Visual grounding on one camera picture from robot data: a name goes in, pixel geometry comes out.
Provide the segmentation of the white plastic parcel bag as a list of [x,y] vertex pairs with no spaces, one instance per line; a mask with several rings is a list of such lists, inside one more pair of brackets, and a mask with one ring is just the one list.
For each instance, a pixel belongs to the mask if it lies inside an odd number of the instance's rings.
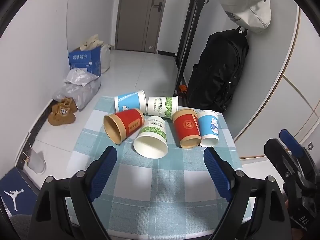
[[99,79],[99,76],[87,71],[87,69],[73,68],[67,74],[64,82],[85,87],[87,84]]

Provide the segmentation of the green white paper cup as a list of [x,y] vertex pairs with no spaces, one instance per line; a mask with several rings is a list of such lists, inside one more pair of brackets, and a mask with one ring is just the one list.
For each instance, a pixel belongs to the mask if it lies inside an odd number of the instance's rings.
[[167,155],[167,134],[164,120],[150,116],[134,140],[135,151],[146,158],[160,159]]
[[171,118],[178,111],[178,96],[149,97],[147,114]]

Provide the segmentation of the beige tote bag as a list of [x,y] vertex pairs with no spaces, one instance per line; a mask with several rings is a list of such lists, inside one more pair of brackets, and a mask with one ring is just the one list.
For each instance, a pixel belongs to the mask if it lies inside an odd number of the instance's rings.
[[97,47],[102,47],[104,44],[105,44],[104,41],[99,39],[99,35],[95,34],[80,45],[80,50],[81,51],[93,50]]

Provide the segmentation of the blue cardboard box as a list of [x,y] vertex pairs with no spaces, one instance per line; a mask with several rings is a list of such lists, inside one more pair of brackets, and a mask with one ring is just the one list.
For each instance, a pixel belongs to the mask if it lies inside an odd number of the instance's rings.
[[68,54],[70,69],[81,68],[101,76],[101,46],[92,50],[74,50]]

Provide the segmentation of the black backpack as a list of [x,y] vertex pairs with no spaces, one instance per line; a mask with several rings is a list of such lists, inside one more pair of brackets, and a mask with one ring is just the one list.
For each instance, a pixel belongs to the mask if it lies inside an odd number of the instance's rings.
[[224,112],[232,101],[249,51],[247,29],[225,30],[208,38],[199,62],[193,66],[187,106]]

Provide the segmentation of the green white paper cup front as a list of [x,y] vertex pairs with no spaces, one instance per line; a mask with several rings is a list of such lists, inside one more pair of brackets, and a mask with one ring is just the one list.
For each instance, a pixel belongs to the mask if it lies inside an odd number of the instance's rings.
[[150,116],[134,140],[135,151],[146,158],[160,159],[167,155],[167,134],[164,120]]

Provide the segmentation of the white dustpan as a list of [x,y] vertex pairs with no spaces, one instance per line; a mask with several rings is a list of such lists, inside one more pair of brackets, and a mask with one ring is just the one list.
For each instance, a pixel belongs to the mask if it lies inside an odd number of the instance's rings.
[[29,151],[29,161],[27,162],[27,167],[29,167],[36,174],[43,174],[46,170],[46,162],[44,159],[33,149]]

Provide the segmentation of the white sack bag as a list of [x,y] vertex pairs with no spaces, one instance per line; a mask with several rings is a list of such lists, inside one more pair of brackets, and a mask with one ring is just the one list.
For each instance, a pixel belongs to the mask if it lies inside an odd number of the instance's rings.
[[100,64],[101,64],[101,74],[104,74],[109,70],[111,65],[111,45],[105,44],[100,49]]

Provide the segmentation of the blue white paper cup right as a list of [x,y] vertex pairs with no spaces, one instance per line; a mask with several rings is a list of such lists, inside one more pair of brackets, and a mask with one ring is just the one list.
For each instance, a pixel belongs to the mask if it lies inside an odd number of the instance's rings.
[[214,147],[219,143],[218,115],[212,110],[202,110],[197,114],[201,147]]

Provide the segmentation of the beige canvas bag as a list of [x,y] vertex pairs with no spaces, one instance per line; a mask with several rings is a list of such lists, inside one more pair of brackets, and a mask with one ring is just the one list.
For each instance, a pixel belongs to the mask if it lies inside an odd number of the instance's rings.
[[231,21],[256,34],[271,23],[270,0],[218,0]]

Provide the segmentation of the green white paper cup back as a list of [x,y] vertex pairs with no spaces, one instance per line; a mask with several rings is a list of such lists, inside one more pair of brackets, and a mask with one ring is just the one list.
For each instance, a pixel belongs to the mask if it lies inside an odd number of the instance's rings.
[[171,118],[178,111],[178,96],[149,97],[147,114]]

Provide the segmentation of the blue white paper cup back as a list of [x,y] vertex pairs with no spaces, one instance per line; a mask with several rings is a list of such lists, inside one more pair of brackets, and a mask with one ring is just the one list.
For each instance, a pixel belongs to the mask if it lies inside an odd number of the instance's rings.
[[147,112],[144,90],[115,96],[114,104],[117,113],[133,108],[140,109],[143,114]]

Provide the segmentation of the black tripod stand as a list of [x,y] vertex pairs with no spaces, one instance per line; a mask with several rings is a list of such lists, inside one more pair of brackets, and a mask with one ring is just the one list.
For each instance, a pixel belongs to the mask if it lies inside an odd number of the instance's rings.
[[200,14],[204,5],[208,3],[208,1],[209,0],[190,0],[189,2],[182,35],[178,46],[178,52],[175,59],[176,66],[178,68],[178,74],[175,83],[174,96],[178,94],[178,88],[181,84],[181,81],[184,81],[183,74],[200,19]]

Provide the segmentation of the red kraft paper cup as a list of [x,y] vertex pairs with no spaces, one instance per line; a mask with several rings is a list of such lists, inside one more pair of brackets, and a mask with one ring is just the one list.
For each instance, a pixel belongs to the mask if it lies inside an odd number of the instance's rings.
[[137,108],[104,116],[104,129],[108,137],[117,145],[130,137],[144,125],[144,115]]
[[201,142],[197,113],[193,109],[182,109],[172,116],[172,122],[181,148],[193,148]]

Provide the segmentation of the grey brown door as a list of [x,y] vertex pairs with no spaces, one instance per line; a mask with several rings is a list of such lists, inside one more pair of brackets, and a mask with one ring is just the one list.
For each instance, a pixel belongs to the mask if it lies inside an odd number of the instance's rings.
[[155,53],[166,0],[119,0],[116,49]]

